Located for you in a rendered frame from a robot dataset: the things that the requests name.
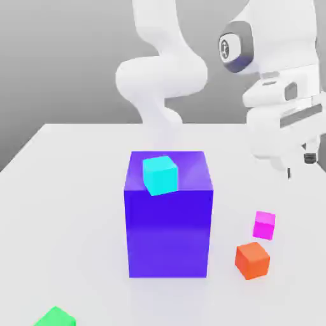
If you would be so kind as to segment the small green cube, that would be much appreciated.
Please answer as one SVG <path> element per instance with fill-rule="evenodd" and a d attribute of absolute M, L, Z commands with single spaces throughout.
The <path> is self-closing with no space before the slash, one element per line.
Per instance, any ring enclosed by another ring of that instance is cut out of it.
<path fill-rule="evenodd" d="M 76 319 L 61 308 L 54 306 L 33 326 L 76 326 Z"/>

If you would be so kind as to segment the small orange cube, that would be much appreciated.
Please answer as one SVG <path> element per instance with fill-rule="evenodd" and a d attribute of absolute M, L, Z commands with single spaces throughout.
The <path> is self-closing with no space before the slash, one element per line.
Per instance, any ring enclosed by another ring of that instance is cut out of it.
<path fill-rule="evenodd" d="M 265 276 L 269 270 L 270 256 L 258 242 L 236 248 L 235 265 L 245 280 Z"/>

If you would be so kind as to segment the small cyan cube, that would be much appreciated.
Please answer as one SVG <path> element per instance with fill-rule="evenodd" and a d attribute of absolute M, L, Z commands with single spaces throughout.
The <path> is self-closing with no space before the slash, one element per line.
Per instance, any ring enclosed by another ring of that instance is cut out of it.
<path fill-rule="evenodd" d="M 168 156 L 142 161 L 143 183 L 151 196 L 168 194 L 178 190 L 178 166 Z"/>

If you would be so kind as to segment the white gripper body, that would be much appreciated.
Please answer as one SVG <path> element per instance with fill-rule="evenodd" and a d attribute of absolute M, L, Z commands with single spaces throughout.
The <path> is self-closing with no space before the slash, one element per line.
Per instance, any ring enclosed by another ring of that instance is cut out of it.
<path fill-rule="evenodd" d="M 282 160 L 326 134 L 326 92 L 286 104 L 252 108 L 246 118 L 250 146 L 258 159 Z"/>

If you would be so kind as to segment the large purple box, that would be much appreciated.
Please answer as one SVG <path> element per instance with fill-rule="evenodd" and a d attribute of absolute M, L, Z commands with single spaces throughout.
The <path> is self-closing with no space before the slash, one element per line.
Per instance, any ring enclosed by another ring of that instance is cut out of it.
<path fill-rule="evenodd" d="M 152 196 L 143 160 L 168 156 L 178 191 Z M 124 186 L 129 276 L 204 278 L 208 270 L 213 185 L 203 152 L 133 151 Z"/>

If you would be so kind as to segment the small magenta cube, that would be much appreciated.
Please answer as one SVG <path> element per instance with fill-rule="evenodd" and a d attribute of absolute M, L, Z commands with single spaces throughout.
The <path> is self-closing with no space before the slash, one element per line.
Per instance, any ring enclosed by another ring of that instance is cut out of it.
<path fill-rule="evenodd" d="M 253 227 L 253 237 L 272 240 L 275 228 L 276 215 L 264 211 L 257 211 Z"/>

